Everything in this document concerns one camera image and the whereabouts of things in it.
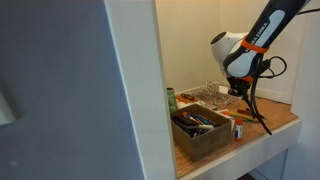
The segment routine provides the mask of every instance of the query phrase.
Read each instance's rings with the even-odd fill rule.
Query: wooden countertop
[[[288,104],[278,103],[262,98],[256,98],[256,102],[260,114],[267,118],[267,120],[265,120],[265,124],[271,131],[297,119],[297,116],[290,112],[291,106]],[[246,107],[246,103],[241,101],[239,105],[230,110],[236,111],[237,109],[245,109]],[[266,132],[260,123],[244,122],[243,138],[241,142],[232,141],[229,145],[218,149],[198,162],[190,161],[182,153],[181,149],[175,145],[178,177],[181,178],[184,175],[201,168],[202,166],[216,160],[221,156],[226,155],[232,150],[257,139],[264,134],[266,134]]]

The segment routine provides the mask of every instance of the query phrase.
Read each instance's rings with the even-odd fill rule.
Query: orange band
[[[262,48],[262,47],[259,47],[259,46],[256,46],[256,45],[253,45],[253,44],[250,44],[248,43],[245,39],[246,39],[247,36],[245,36],[243,39],[242,39],[242,42],[241,42],[241,46],[247,48],[247,49],[250,49],[250,50],[253,50],[253,51],[256,51],[258,53],[266,53],[269,48]]]

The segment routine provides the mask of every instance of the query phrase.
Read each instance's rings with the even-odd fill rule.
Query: bottle
[[[236,118],[234,123],[234,140],[240,142],[242,140],[242,125],[243,119]]]
[[[168,103],[169,103],[170,112],[174,112],[174,111],[178,110],[176,96],[174,95],[173,88],[167,88],[167,96],[168,96]]]

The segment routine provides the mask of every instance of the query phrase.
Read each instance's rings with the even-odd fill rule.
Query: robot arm
[[[249,100],[247,90],[251,85],[251,90],[255,90],[257,78],[270,67],[270,61],[263,61],[264,53],[309,1],[270,0],[249,33],[223,32],[211,41],[213,56],[229,81],[229,92],[244,96],[253,116],[270,135],[256,107],[254,93]]]

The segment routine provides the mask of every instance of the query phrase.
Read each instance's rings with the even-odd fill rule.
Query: wooden shelf
[[[265,120],[265,124],[267,127],[273,131],[276,130],[287,123],[295,121],[297,116],[290,112],[291,106],[288,104],[278,103],[262,98],[257,98],[257,106],[259,108],[260,113],[267,118]],[[238,108],[245,109],[247,107],[246,103],[243,101],[239,105],[237,105],[233,111],[236,111]],[[183,152],[179,149],[178,146],[175,145],[175,156],[177,163],[177,174],[178,177],[181,178],[188,173],[191,173],[208,163],[211,163],[218,159],[219,157],[223,157],[226,154],[230,154],[230,152],[236,150],[237,148],[254,141],[255,139],[267,134],[264,128],[260,123],[250,123],[244,122],[243,125],[243,139],[241,142],[236,142],[232,140],[232,142],[208,155],[204,159],[198,162],[190,161]]]

